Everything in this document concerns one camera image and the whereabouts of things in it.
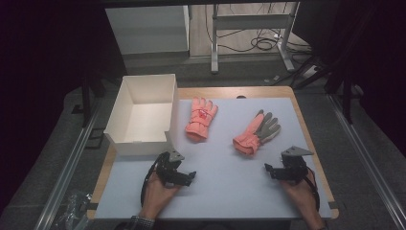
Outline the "orange glove with red strap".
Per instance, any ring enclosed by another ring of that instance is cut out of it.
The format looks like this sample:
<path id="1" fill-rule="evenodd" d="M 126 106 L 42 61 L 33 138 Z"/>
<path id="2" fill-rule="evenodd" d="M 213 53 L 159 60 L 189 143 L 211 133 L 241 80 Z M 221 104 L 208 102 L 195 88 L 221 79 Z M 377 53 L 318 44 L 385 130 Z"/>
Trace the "orange glove with red strap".
<path id="1" fill-rule="evenodd" d="M 192 99 L 191 117 L 185 127 L 186 135 L 194 142 L 208 138 L 209 126 L 218 110 L 218 106 L 205 98 Z"/>

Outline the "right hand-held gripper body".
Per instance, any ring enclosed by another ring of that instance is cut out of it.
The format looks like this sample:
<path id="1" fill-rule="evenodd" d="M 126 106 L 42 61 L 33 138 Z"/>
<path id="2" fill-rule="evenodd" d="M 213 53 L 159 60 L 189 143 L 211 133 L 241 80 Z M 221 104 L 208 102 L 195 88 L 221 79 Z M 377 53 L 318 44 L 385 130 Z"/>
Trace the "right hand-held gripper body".
<path id="1" fill-rule="evenodd" d="M 292 146 L 282 152 L 282 180 L 301 182 L 307 176 L 307 164 L 304 156 L 312 155 L 307 149 Z"/>

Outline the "black floor bracket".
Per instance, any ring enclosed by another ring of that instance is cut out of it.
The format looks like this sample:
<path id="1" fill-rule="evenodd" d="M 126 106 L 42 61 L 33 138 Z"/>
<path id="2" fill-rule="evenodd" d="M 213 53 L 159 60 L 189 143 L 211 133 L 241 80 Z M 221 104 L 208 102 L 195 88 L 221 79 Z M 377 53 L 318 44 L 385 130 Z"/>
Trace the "black floor bracket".
<path id="1" fill-rule="evenodd" d="M 85 149 L 86 150 L 98 150 L 102 146 L 104 128 L 92 128 L 90 135 L 86 141 Z"/>

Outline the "black stand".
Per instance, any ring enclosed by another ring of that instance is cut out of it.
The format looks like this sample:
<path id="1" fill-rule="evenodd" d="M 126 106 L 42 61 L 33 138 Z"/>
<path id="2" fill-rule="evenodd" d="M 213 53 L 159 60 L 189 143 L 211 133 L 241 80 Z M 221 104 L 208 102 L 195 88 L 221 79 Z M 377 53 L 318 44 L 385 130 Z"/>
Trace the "black stand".
<path id="1" fill-rule="evenodd" d="M 102 81 L 98 77 L 86 76 L 82 79 L 81 85 L 81 101 L 82 104 L 76 104 L 72 110 L 72 114 L 82 114 L 82 126 L 86 127 L 91 118 L 91 101 L 90 92 L 93 92 L 96 98 L 102 98 L 105 95 L 105 88 Z"/>
<path id="2" fill-rule="evenodd" d="M 352 124 L 350 103 L 352 99 L 359 99 L 360 96 L 354 96 L 352 94 L 352 79 L 349 74 L 332 73 L 324 86 L 328 94 L 336 94 L 339 87 L 342 87 L 342 114 L 344 118 Z"/>

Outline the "white cardboard box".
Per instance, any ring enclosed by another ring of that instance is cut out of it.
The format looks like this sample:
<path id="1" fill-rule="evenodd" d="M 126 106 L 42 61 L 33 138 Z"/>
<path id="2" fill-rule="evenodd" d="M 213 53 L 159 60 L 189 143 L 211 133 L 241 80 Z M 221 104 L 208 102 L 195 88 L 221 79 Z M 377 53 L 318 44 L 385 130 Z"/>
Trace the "white cardboard box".
<path id="1" fill-rule="evenodd" d="M 104 134 L 120 155 L 165 151 L 178 106 L 174 74 L 124 76 Z"/>

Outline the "person's right hand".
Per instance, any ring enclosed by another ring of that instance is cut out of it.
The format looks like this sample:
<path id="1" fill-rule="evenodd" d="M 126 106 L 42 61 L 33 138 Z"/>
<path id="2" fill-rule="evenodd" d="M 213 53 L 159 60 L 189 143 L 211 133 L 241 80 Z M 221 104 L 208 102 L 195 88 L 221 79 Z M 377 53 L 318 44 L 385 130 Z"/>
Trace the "person's right hand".
<path id="1" fill-rule="evenodd" d="M 319 214 L 316 198 L 317 186 L 315 183 L 314 172 L 311 169 L 307 170 L 307 176 L 296 185 L 285 180 L 281 180 L 280 184 L 289 198 L 293 201 L 302 217 L 310 213 Z"/>

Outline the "clear plastic bag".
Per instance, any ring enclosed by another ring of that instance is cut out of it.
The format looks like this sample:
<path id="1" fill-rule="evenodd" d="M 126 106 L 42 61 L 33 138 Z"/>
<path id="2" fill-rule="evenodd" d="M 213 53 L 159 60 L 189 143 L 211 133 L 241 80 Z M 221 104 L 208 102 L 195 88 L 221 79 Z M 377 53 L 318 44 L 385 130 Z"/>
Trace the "clear plastic bag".
<path id="1" fill-rule="evenodd" d="M 87 208 L 91 198 L 91 194 L 74 190 L 68 196 L 65 212 L 54 222 L 51 230 L 87 230 L 90 223 Z"/>

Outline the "white power strip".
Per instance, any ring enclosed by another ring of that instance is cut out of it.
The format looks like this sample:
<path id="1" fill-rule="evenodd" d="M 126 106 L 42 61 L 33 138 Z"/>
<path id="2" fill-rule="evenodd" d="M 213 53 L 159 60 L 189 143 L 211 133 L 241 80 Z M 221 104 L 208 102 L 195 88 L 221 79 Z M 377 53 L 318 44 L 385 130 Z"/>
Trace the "white power strip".
<path id="1" fill-rule="evenodd" d="M 312 65 L 311 67 L 309 67 L 307 70 L 304 71 L 303 77 L 305 79 L 308 79 L 309 77 L 315 75 L 319 70 L 320 70 L 319 66 Z"/>

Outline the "white cabinet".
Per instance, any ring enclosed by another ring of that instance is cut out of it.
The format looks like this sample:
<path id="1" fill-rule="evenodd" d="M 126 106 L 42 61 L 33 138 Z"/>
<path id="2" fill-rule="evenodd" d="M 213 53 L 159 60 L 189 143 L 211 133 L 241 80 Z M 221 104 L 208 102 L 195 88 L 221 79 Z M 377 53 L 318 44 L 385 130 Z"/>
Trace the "white cabinet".
<path id="1" fill-rule="evenodd" d="M 106 9 L 122 55 L 189 50 L 187 6 Z"/>

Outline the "grey metal desk frame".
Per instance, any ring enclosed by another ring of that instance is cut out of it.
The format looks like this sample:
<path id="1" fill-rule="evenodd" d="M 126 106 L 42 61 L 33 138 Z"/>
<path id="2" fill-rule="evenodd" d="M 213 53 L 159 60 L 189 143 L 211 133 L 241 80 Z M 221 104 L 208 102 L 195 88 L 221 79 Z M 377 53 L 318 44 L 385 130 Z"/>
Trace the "grey metal desk frame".
<path id="1" fill-rule="evenodd" d="M 278 50 L 282 61 L 288 72 L 293 72 L 295 67 L 287 53 L 288 38 L 297 14 L 298 2 L 295 2 L 290 13 L 280 14 L 238 14 L 238 15 L 218 15 L 217 5 L 213 5 L 213 41 L 211 52 L 211 71 L 213 74 L 218 73 L 218 51 L 217 37 L 218 31 L 224 30 L 255 30 L 255 29 L 282 29 L 284 34 L 282 41 L 277 43 Z"/>

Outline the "person's left hand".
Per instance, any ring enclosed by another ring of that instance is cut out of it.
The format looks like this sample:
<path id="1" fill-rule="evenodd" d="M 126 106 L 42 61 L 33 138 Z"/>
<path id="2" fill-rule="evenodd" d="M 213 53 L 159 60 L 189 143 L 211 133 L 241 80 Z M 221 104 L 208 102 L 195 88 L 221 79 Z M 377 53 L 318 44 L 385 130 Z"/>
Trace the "person's left hand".
<path id="1" fill-rule="evenodd" d="M 147 182 L 144 204 L 139 216 L 146 219 L 156 219 L 180 190 L 181 186 L 178 185 L 167 188 L 158 175 L 153 172 Z"/>

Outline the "aluminium rail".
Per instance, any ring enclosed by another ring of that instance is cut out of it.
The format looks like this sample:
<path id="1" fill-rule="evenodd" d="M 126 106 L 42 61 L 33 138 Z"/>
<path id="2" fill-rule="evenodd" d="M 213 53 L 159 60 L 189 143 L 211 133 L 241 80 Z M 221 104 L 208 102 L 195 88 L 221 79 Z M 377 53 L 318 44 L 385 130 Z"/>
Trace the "aluminium rail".
<path id="1" fill-rule="evenodd" d="M 76 140 L 70 154 L 62 168 L 61 173 L 56 181 L 54 188 L 52 189 L 47 202 L 37 220 L 34 230 L 50 230 L 52 223 L 56 217 L 56 212 L 62 202 L 62 199 L 67 191 L 70 181 L 73 177 L 77 164 L 81 158 L 85 144 L 90 136 L 90 132 L 93 129 L 96 122 L 99 111 L 102 105 L 102 99 L 94 100 L 91 107 L 91 116 L 89 122 L 85 127 L 80 130 L 79 137 Z"/>
<path id="2" fill-rule="evenodd" d="M 327 99 L 332 104 L 334 113 L 336 114 L 341 126 L 350 139 L 350 142 L 360 158 L 361 163 L 368 176 L 370 177 L 373 186 L 378 192 L 381 200 L 383 201 L 389 215 L 395 223 L 398 230 L 406 230 L 406 212 L 400 204 L 399 199 L 395 195 L 393 189 L 389 186 L 381 171 L 373 162 L 370 152 L 366 148 L 364 142 L 360 138 L 353 124 L 351 124 L 343 113 L 343 107 L 340 102 L 331 95 L 327 95 Z"/>

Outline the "pale blue table mat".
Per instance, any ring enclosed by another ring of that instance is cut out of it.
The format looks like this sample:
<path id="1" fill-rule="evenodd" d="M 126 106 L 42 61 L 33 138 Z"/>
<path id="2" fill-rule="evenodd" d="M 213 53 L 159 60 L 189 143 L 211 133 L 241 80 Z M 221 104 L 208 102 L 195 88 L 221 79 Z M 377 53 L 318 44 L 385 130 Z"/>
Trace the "pale blue table mat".
<path id="1" fill-rule="evenodd" d="M 307 149 L 294 106 L 288 98 L 215 99 L 218 112 L 209 138 L 193 143 L 184 127 L 191 101 L 178 104 L 178 132 L 173 139 L 185 156 L 182 173 L 195 172 L 191 186 L 184 187 L 160 214 L 161 219 L 295 219 L 300 214 L 279 182 L 264 168 L 282 166 L 281 153 L 293 146 Z M 281 132 L 261 146 L 253 157 L 235 150 L 234 137 L 242 133 L 260 111 L 279 119 Z"/>

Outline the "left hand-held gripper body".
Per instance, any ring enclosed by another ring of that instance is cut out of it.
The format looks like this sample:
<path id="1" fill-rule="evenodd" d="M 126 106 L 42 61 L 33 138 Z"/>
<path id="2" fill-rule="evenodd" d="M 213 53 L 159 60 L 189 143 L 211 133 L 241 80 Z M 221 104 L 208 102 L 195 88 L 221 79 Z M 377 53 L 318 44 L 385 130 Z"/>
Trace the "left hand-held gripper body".
<path id="1" fill-rule="evenodd" d="M 182 179 L 182 173 L 177 171 L 185 157 L 176 150 L 166 151 L 157 158 L 156 173 L 164 186 L 175 185 L 176 179 Z"/>

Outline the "orange glove with grey palm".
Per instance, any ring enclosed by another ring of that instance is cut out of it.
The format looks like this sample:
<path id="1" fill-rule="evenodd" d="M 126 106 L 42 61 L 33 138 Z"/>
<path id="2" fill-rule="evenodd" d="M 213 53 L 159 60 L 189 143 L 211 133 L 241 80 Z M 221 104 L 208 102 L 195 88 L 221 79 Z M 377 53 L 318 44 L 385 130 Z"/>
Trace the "orange glove with grey palm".
<path id="1" fill-rule="evenodd" d="M 261 109 L 247 128 L 233 139 L 233 145 L 240 153 L 255 155 L 259 147 L 273 140 L 281 129 L 278 118 Z"/>

